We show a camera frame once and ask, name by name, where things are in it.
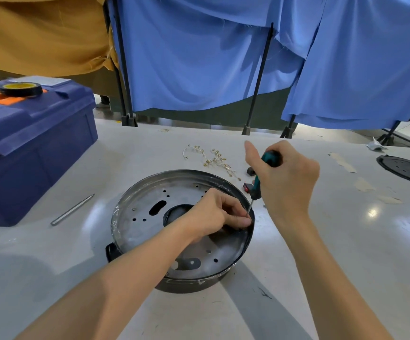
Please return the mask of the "person's left hand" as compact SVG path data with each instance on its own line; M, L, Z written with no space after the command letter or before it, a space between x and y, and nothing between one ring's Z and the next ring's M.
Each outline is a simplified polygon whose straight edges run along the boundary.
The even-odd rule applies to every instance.
M237 198L211 188L190 211L174 221L175 229L179 231L178 243L186 247L219 231L224 226L225 217L250 217L246 213Z

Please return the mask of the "blue plastic toolbox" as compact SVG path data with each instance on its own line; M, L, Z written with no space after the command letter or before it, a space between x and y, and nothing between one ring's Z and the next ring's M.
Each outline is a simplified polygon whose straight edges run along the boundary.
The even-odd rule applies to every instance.
M98 140L93 91L73 80L26 76L39 97L0 93L0 227L21 221Z

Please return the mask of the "green black handle screwdriver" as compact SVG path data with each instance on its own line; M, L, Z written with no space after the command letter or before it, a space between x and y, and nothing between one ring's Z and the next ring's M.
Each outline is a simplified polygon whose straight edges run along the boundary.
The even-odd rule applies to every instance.
M278 151L275 151L275 150L266 151L262 155L261 160L265 162L267 165L269 165L270 167L279 167L282 164L282 156ZM248 194L251 197L251 202L247 208L246 216L249 216L249 212L252 209L253 203L262 197L261 196L261 183L260 183L259 177L257 173L255 172L255 169L252 166L250 167L250 169L252 170L253 176L255 177L255 179L252 184L252 187L248 190Z

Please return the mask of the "mustard yellow cloth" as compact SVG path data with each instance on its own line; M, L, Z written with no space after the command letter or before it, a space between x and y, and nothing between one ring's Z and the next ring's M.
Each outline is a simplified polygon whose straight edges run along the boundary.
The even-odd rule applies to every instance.
M0 70L62 77L113 70L106 0L0 0Z

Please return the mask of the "person's right hand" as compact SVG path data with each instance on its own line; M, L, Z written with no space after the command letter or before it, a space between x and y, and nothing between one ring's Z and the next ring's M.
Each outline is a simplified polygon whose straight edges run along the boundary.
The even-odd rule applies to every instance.
M289 141L281 140L266 149L282 156L279 167L253 167L261 183L261 195L279 232L308 227L309 203L320 175L320 165L298 152Z

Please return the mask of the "large blue cloth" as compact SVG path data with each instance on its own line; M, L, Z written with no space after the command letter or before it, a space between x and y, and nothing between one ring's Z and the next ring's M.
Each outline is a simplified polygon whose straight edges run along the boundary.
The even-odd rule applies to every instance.
M345 130L410 119L410 0L326 0L282 120Z
M133 111L200 111L291 87L326 0L107 0Z

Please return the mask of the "black metal stand pole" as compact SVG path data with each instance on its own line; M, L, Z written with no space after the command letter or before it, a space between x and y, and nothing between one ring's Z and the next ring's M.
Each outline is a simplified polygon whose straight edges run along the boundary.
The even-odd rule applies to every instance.
M114 61L111 62L117 79L119 99L122 108L120 112L122 125L138 127L136 115L134 114L132 106L130 82L123 41L122 21L118 6L118 0L106 0L103 5L107 30L112 30L111 38L114 42L113 47L118 59L118 67Z
M291 139L296 127L297 127L296 115L291 115L290 121L288 122L288 125L284 128L284 130L282 131L280 138L281 139Z
M401 135L395 135L395 131L400 125L400 121L397 120L394 122L393 127L387 131L387 133L381 135L378 137L377 141L382 145L382 146L394 146L394 139L395 137L401 139L404 142L410 143L410 140L406 139L405 137Z
M254 88L254 93L253 93L253 96L252 96L252 101L251 101L251 105L250 105L250 108L249 108L247 121L246 121L246 124L244 125L243 130L242 130L242 135L243 136L249 136L250 133L251 133L250 125L251 125L251 121L252 121L252 117L253 117L253 111L254 111L256 100L257 100L257 97L258 97L259 87L260 87L260 84L261 84L261 79L262 79L262 76L263 76L263 72L264 72L264 68L265 68L265 64L266 64L266 59L267 59L267 55L268 55L268 52L269 52L270 43L271 43L271 39L273 37L273 34L274 34L274 22L271 23L271 26L270 26L268 34L267 34L266 43L265 43L264 51L263 51L261 62L260 62L258 77L257 77L256 85L255 85L255 88Z

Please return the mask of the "beige masking tape piece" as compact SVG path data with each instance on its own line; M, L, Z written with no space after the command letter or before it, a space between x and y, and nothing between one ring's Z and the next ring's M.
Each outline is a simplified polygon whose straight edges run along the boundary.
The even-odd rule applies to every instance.
M349 173L351 173L351 174L356 174L356 173L357 173L356 169L355 169L352 165L350 165L350 164L344 159L344 157L341 156L340 154L338 154L338 153L329 153L328 156L329 156L330 158L332 158L333 160L335 160L336 163L337 163L339 166L343 167L347 172L349 172Z
M355 188L361 192L371 192L375 191L376 188L373 187L369 182L367 182L364 178L358 177L354 183Z

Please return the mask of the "person's left forearm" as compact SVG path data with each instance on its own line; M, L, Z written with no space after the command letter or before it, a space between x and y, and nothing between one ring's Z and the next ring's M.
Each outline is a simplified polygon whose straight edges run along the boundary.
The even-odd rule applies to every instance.
M179 254L203 237L176 221L66 293L15 340L116 340Z

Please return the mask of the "round black metal cooker body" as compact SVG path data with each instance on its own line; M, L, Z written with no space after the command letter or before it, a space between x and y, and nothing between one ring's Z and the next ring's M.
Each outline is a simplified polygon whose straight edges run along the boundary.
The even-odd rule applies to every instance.
M160 232L189 211L210 188L235 197L247 209L244 193L222 177L199 170L169 170L146 177L120 198L111 217L113 242L106 246L110 263ZM254 232L227 225L191 244L176 258L156 289L194 293L218 283L247 251Z

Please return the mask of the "crumpled grey plastic scrap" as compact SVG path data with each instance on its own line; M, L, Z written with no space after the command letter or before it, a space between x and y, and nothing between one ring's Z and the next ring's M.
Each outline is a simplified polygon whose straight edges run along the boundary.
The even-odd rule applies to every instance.
M388 150L389 148L381 145L374 137L372 141L366 144L366 147L373 152L382 152L384 150Z

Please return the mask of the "person's right forearm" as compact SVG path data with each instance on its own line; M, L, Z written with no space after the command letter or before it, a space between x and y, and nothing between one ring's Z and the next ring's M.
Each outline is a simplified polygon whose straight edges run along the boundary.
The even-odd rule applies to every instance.
M319 340L394 340L308 216L271 216L293 255Z

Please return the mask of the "black tape roll yellow core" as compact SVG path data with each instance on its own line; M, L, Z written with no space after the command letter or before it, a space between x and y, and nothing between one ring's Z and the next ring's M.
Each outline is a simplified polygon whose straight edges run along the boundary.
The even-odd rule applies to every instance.
M0 85L0 93L11 98L39 97L44 93L43 87L34 82L9 82Z

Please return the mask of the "black round perforated plate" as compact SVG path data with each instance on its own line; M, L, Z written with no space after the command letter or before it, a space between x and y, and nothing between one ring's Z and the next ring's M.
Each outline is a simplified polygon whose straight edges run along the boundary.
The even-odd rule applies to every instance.
M385 170L410 181L410 160L391 155L380 155L377 163Z

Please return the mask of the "grey metal rod tool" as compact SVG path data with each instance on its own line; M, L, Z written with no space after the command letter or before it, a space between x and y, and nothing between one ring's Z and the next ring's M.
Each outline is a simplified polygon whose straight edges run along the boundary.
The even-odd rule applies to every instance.
M59 217L55 218L50 225L52 227L57 226L58 224L60 224L61 222L63 222L66 218L68 218L70 215L72 215L73 213L75 213L77 210L79 210L82 206L84 206L88 201L90 201L93 197L95 196L95 194L91 194L88 197L86 197L85 199L83 199L82 201L80 201L79 203L77 203L76 205L74 205L73 207L71 207L69 210L67 210L66 212L64 212L63 214L61 214Z

